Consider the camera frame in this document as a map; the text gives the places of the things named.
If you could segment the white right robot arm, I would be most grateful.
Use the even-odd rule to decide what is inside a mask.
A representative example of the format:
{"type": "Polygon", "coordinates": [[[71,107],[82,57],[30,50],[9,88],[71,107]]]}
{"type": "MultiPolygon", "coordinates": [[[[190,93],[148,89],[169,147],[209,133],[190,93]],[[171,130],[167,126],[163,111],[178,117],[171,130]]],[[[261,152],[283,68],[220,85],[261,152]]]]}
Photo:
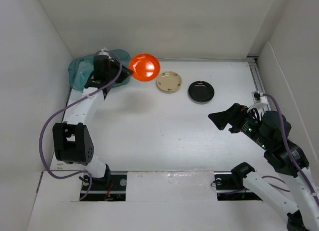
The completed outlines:
{"type": "Polygon", "coordinates": [[[243,133],[262,148],[264,158],[286,184],[293,200],[267,183],[246,162],[228,173],[215,175],[219,197],[231,200],[237,193],[250,191],[268,204],[284,221],[289,231],[319,229],[319,194],[315,190],[309,162],[303,150],[287,139],[291,125],[277,111],[259,114],[257,109],[238,103],[229,109],[211,113],[208,118],[219,129],[230,125],[230,133],[243,133]]]}

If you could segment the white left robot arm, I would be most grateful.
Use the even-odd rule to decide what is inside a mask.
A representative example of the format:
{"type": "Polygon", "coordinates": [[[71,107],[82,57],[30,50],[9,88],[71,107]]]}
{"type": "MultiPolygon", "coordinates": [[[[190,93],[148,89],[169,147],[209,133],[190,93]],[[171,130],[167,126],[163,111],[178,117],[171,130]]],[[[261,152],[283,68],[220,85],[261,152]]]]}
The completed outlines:
{"type": "Polygon", "coordinates": [[[85,167],[100,189],[110,186],[111,172],[109,166],[94,154],[87,123],[105,101],[112,85],[123,83],[132,74],[115,53],[106,50],[98,52],[82,91],[82,101],[75,104],[65,122],[55,123],[52,128],[55,158],[66,164],[85,167]]]}

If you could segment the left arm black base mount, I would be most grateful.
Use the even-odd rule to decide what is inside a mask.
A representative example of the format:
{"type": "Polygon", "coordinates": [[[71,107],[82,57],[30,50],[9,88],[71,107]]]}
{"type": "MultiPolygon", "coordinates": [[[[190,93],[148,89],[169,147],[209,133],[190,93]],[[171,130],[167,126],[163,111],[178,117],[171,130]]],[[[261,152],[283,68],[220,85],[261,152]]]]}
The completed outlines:
{"type": "Polygon", "coordinates": [[[107,166],[102,178],[90,179],[87,174],[79,177],[82,181],[80,201],[87,202],[124,202],[126,200],[127,174],[124,171],[111,171],[107,166]]]}

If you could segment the beige floral plate back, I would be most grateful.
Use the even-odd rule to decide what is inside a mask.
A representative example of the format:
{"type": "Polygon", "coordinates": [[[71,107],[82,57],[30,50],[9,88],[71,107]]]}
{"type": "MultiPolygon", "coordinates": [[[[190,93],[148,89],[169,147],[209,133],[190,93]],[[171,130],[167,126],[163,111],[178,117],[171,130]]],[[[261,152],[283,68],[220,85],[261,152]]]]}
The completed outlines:
{"type": "Polygon", "coordinates": [[[157,87],[166,93],[174,93],[178,91],[182,84],[182,78],[173,71],[167,71],[159,75],[156,79],[157,87]]]}

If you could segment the orange plate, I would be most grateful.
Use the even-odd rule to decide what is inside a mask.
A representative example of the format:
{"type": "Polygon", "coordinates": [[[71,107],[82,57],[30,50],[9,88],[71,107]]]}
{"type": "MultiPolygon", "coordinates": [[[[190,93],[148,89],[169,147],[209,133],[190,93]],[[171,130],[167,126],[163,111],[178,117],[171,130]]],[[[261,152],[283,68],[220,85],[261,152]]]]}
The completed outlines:
{"type": "Polygon", "coordinates": [[[134,79],[148,82],[159,75],[160,62],[149,53],[140,53],[131,59],[129,69],[133,72],[132,77],[134,79]]]}

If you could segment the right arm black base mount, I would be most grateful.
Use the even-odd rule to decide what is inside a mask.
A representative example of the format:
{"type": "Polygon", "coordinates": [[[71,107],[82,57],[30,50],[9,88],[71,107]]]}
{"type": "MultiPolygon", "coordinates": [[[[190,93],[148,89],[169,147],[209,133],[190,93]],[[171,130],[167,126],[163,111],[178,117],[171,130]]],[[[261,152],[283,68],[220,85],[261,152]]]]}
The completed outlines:
{"type": "Polygon", "coordinates": [[[218,171],[214,173],[215,180],[211,187],[216,189],[218,201],[261,201],[255,193],[243,186],[243,179],[255,169],[243,162],[231,171],[218,171]]]}

